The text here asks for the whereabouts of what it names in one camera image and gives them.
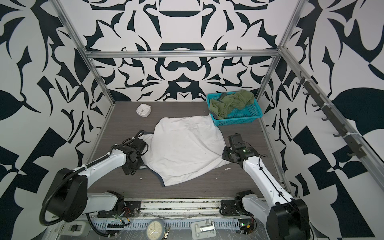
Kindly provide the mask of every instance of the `black and white pattern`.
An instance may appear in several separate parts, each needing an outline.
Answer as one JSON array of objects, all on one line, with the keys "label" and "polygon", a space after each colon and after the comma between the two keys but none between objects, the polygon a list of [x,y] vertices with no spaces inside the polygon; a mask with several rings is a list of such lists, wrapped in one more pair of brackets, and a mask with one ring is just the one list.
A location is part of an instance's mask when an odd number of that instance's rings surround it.
[{"label": "black and white pattern", "polygon": [[271,57],[102,58],[95,64],[116,101],[204,101],[208,93],[256,94]]},{"label": "black and white pattern", "polygon": [[[287,44],[381,157],[383,9],[382,1],[310,0]],[[306,202],[319,239],[381,239],[383,191],[298,81],[281,60],[259,101],[293,195]]]},{"label": "black and white pattern", "polygon": [[87,160],[110,103],[47,0],[0,9],[0,233],[32,239],[56,172]]},{"label": "black and white pattern", "polygon": [[88,50],[149,51],[276,49],[297,0],[61,2]]},{"label": "black and white pattern", "polygon": [[384,234],[384,193],[281,59],[259,104],[292,195],[308,206],[319,239]]},{"label": "black and white pattern", "polygon": [[383,1],[310,0],[287,45],[381,158],[383,9]]}]

